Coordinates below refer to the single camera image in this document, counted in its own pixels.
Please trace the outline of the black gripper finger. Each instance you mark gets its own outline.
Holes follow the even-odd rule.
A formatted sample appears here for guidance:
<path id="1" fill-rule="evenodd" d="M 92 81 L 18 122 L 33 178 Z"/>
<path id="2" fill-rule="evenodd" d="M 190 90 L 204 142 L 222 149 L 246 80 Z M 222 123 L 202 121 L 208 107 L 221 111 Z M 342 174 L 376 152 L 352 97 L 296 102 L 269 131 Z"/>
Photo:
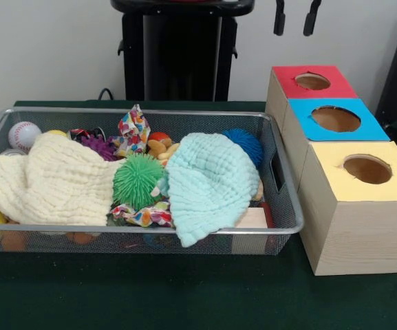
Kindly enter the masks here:
<path id="1" fill-rule="evenodd" d="M 316 23 L 316 18 L 318 14 L 319 7 L 321 6 L 322 0 L 312 0 L 310 4 L 310 10 L 306 15 L 305 23 L 303 26 L 303 35 L 311 36 L 314 32 L 314 27 Z"/>
<path id="2" fill-rule="evenodd" d="M 273 33 L 277 36 L 282 36 L 285 28 L 286 14 L 284 12 L 285 1 L 276 0 L 275 22 Z"/>

